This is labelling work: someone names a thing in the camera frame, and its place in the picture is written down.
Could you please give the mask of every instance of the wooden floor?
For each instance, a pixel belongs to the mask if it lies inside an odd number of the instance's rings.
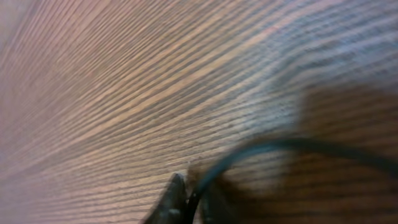
[[[0,1],[0,223],[140,223],[174,172],[310,136],[398,160],[398,1]],[[397,223],[398,184],[278,152],[244,223]]]

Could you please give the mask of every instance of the wood grain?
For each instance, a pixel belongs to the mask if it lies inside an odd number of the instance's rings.
[[[139,223],[174,172],[194,182],[228,151],[270,138],[398,160],[397,1],[48,0],[0,11],[11,15],[1,17],[0,223]],[[220,184],[245,223],[398,221],[397,183],[344,159],[276,152]]]

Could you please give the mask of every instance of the cable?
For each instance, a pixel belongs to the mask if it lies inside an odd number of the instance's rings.
[[[191,224],[193,222],[193,217],[199,204],[199,200],[207,187],[211,184],[212,181],[214,181],[217,176],[219,176],[226,169],[228,169],[233,163],[243,160],[247,157],[254,156],[256,154],[272,152],[281,148],[301,152],[315,152],[334,157],[352,159],[360,164],[379,169],[391,175],[393,178],[398,179],[397,162],[381,156],[370,154],[368,152],[364,152],[359,149],[342,146],[340,144],[304,138],[273,140],[264,144],[258,144],[233,152],[232,154],[226,156],[218,163],[216,163],[212,168],[210,168],[205,173],[204,177],[199,181],[197,186],[193,189],[193,192],[187,204],[187,209],[184,214],[183,223]]]

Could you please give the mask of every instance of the black cable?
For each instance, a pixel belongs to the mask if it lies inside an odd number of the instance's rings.
[[[245,159],[249,156],[276,151],[282,147],[288,150],[316,152],[334,157],[353,159],[360,164],[379,169],[381,171],[384,171],[385,173],[388,173],[393,178],[398,179],[397,162],[381,156],[370,154],[368,152],[364,152],[359,149],[342,146],[340,144],[304,138],[273,140],[264,144],[258,144],[246,149],[242,149],[240,151],[236,151],[226,156],[224,159],[220,160],[212,168],[210,168],[205,173],[204,177],[199,181],[197,186],[193,189],[193,192],[188,201],[187,209],[184,214],[183,223],[191,224],[193,222],[193,217],[195,215],[195,211],[197,209],[201,196],[203,195],[207,187],[211,184],[211,182],[214,181],[214,179],[222,172],[228,169],[231,164]]]

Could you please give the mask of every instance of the brown wood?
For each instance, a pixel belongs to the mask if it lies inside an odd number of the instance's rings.
[[[174,172],[260,139],[398,159],[397,1],[2,1],[0,12],[2,224],[139,223]],[[344,159],[257,156],[221,184],[245,223],[397,223],[396,182]]]

